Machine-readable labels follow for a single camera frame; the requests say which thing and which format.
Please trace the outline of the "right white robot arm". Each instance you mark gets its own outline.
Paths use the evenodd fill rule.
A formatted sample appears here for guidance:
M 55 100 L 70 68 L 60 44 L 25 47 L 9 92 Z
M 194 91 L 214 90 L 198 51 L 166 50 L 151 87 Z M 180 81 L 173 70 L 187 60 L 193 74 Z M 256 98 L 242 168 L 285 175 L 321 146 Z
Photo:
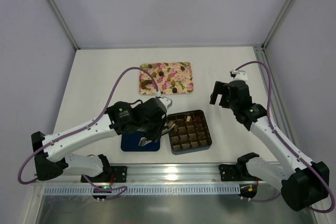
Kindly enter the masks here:
M 252 102 L 245 81 L 216 81 L 210 104 L 215 104 L 217 98 L 220 98 L 219 106 L 231 109 L 237 122 L 259 138 L 279 162 L 273 165 L 254 152 L 245 154 L 234 165 L 219 166 L 223 181 L 263 180 L 277 189 L 294 211 L 309 208 L 326 198 L 331 199 L 332 208 L 335 206 L 328 166 L 314 162 L 278 129 L 268 109 Z

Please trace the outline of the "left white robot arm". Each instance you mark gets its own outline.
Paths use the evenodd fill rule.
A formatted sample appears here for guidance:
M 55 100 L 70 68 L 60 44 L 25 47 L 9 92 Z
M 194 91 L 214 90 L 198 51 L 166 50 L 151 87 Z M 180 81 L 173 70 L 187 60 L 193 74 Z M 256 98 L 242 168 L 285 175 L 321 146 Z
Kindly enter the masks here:
M 106 138 L 122 134 L 142 133 L 152 142 L 160 140 L 166 124 L 166 114 L 172 106 L 167 97 L 155 97 L 135 103 L 117 102 L 108 107 L 100 118 L 70 130 L 45 135 L 31 135 L 37 179 L 47 181 L 60 175 L 80 176 L 81 182 L 105 183 L 112 167 L 103 154 L 83 156 L 74 152 Z

